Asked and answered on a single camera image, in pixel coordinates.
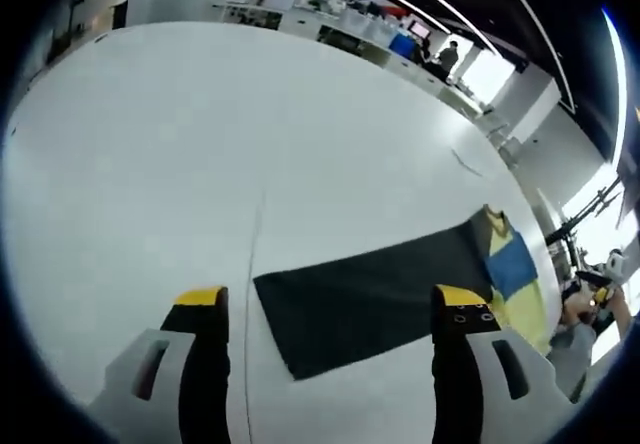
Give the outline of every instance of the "white table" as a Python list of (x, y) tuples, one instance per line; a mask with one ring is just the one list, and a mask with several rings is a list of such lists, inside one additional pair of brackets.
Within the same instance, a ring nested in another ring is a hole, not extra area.
[(445, 229), (484, 203), (523, 234), (557, 322), (543, 236), (490, 143), (332, 47), (223, 24), (114, 31), (44, 76), (16, 126), (9, 270), (35, 343), (81, 402), (178, 294), (225, 284), (234, 443), (249, 442), (248, 422), (254, 444), (428, 442), (430, 338), (293, 382), (251, 278)]

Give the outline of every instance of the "computer monitor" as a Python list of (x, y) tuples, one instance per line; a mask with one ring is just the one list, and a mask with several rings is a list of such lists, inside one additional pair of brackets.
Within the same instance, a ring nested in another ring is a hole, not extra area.
[(426, 39), (426, 37), (431, 34), (431, 31), (420, 24), (418, 21), (413, 21), (413, 23), (409, 26), (409, 32), (415, 34), (421, 39)]

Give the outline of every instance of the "ceiling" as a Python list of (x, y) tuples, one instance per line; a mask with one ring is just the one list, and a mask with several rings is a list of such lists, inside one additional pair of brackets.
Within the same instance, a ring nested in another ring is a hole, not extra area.
[[(444, 20), (454, 32), (482, 44), (458, 17), (436, 0), (407, 1)], [(518, 54), (526, 55), (528, 60), (553, 75), (562, 92), (562, 102), (568, 107), (572, 107), (571, 102), (575, 103), (575, 113), (571, 111), (571, 114), (600, 152), (606, 158), (611, 156), (613, 149), (607, 133), (615, 136), (618, 84), (613, 47), (601, 9), (608, 9), (620, 30), (626, 57), (631, 58), (631, 50), (640, 42), (639, 10), (633, 5), (637, 0), (526, 0), (557, 52), (557, 59), (520, 0), (445, 1), (488, 35), (505, 57), (515, 59), (516, 56), (508, 52), (515, 47), (521, 51)]]

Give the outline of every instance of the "table surface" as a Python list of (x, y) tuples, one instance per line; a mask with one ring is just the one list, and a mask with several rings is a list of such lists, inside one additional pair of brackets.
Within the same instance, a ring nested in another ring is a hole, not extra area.
[(543, 236), (491, 144), (338, 49), (237, 25), (121, 29), (45, 75), (14, 128), (2, 195), (16, 302), (80, 402), (176, 296), (224, 284), (233, 442), (249, 427), (256, 444), (428, 442), (430, 338), (294, 382), (251, 278), (439, 231), (484, 203), (522, 233), (557, 322)]

